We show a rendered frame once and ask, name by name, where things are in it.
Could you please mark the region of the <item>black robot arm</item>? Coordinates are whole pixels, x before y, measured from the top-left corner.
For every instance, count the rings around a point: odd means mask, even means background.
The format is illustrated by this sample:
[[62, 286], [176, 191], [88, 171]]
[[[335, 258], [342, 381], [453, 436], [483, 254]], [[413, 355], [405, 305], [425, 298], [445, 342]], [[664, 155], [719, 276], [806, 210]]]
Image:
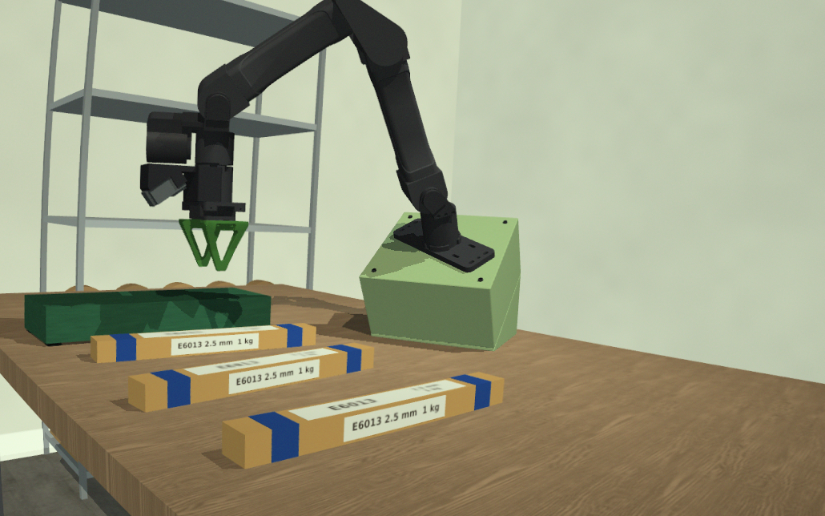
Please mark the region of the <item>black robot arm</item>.
[[[398, 182], [421, 214], [395, 230], [394, 238], [473, 272], [494, 259], [494, 249], [458, 231], [456, 206], [447, 200], [445, 179], [430, 150], [411, 84], [406, 33], [361, 0], [323, 0], [218, 67], [199, 84], [199, 113], [152, 111], [147, 120], [147, 164], [140, 165], [141, 194], [150, 207], [181, 191], [183, 202], [221, 202], [222, 168], [216, 165], [233, 166], [235, 133], [229, 132], [230, 119], [276, 80], [348, 36], [372, 80], [395, 152]], [[195, 164], [210, 167], [157, 164], [187, 164], [191, 133], [196, 133]]]

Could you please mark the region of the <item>tan welding electrode pack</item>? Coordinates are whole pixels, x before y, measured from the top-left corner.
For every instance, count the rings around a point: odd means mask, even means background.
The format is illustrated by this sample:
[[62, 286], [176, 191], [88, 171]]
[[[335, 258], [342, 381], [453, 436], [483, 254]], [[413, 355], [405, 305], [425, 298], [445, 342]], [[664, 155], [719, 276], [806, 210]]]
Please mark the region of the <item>tan welding electrode pack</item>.
[[373, 368], [374, 347], [350, 343], [128, 376], [128, 403], [151, 412]]
[[470, 373], [222, 421], [222, 454], [248, 469], [334, 449], [502, 403], [504, 380]]
[[316, 327], [300, 324], [91, 336], [97, 363], [316, 345]]

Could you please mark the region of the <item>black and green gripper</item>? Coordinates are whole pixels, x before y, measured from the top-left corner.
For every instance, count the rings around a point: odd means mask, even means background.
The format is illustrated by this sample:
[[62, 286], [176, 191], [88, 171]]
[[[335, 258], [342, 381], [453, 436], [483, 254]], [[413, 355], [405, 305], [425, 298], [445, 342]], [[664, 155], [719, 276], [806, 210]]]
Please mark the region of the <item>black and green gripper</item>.
[[[233, 252], [248, 228], [248, 221], [235, 221], [235, 212], [245, 212], [246, 203], [229, 203], [232, 202], [233, 167], [216, 166], [222, 168], [221, 202], [182, 201], [182, 210], [189, 211], [189, 219], [193, 220], [179, 219], [179, 225], [199, 267], [207, 267], [212, 258], [216, 271], [226, 271]], [[202, 228], [207, 239], [207, 250], [203, 257], [195, 241], [193, 228]], [[220, 260], [216, 244], [220, 232], [233, 232], [223, 260]]]

